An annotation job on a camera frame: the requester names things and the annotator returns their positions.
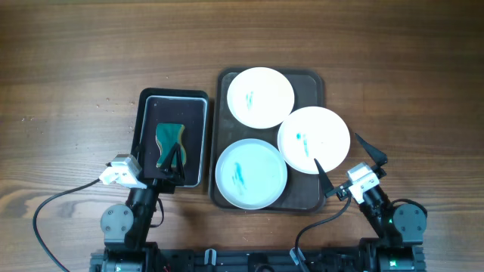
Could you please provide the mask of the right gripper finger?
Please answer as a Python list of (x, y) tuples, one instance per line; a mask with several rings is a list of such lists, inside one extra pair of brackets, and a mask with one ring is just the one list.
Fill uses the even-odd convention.
[(334, 186), (332, 185), (329, 177), (327, 176), (319, 161), (317, 159), (314, 159), (314, 161), (318, 170), (318, 180), (322, 193), (324, 195), (330, 195), (330, 192), (334, 189)]
[(355, 133), (355, 137), (377, 166), (383, 166), (387, 164), (388, 157), (384, 152), (369, 144), (359, 134)]

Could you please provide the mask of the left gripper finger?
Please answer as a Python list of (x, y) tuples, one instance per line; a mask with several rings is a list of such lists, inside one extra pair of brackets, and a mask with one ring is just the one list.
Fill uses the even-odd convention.
[(166, 175), (173, 175), (175, 173), (178, 165), (177, 152), (178, 152), (178, 144), (175, 143), (172, 146), (169, 153), (166, 155), (166, 158), (159, 166), (159, 170), (161, 172), (163, 172)]
[(175, 176), (177, 182), (185, 181), (184, 155), (180, 144), (175, 145)]

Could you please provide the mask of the green yellow sponge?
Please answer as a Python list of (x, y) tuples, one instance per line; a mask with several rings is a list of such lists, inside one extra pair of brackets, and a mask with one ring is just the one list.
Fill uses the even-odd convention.
[(182, 135), (185, 126), (175, 123), (159, 123), (156, 127), (156, 142), (160, 150), (160, 157), (157, 160), (157, 168), (160, 168), (166, 157), (169, 155), (174, 144), (179, 144), (181, 149), (181, 161), (185, 165), (187, 161), (186, 150), (182, 145)]

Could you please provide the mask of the white plate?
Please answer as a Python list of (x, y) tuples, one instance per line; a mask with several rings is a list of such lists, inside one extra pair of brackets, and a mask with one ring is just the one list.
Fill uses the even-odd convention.
[(298, 172), (316, 175), (338, 167), (350, 148), (346, 123), (323, 107), (303, 107), (292, 112), (278, 130), (278, 149), (285, 162)]
[(234, 77), (227, 92), (232, 116), (250, 128), (266, 129), (282, 123), (295, 104), (289, 80), (277, 70), (254, 67)]

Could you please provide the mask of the pale blue plate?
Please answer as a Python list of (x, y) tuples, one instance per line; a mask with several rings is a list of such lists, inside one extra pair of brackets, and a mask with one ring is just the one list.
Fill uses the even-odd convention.
[(274, 203), (287, 185), (287, 166), (270, 143), (247, 138), (228, 146), (215, 169), (221, 195), (240, 209), (263, 209)]

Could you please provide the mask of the white plate top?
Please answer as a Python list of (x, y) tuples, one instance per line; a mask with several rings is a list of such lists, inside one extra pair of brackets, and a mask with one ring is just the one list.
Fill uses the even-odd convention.
[(250, 128), (266, 129), (282, 123), (295, 104), (289, 80), (277, 70), (254, 67), (234, 77), (227, 92), (232, 116)]

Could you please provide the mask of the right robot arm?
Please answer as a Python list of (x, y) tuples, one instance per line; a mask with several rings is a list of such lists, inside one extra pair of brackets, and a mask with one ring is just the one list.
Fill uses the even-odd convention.
[(380, 186), (380, 180), (386, 176), (383, 166), (388, 162), (387, 155), (359, 134), (355, 137), (374, 161), (374, 165), (370, 166), (366, 162), (356, 165), (346, 172), (347, 181), (335, 187), (321, 164), (316, 162), (318, 180), (324, 196), (329, 198), (335, 195), (341, 201), (355, 200), (375, 233), (388, 246), (422, 244), (428, 211), (420, 203), (410, 199), (389, 200)]

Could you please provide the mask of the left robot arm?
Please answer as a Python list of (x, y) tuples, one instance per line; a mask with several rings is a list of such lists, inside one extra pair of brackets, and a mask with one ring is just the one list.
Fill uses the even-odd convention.
[(182, 146), (174, 144), (159, 167), (159, 178), (145, 178), (142, 168), (131, 154), (120, 154), (101, 173), (104, 185), (116, 183), (129, 189), (124, 204), (108, 208), (101, 216), (104, 245), (109, 250), (139, 251), (145, 247), (147, 234), (161, 193), (173, 194), (185, 182)]

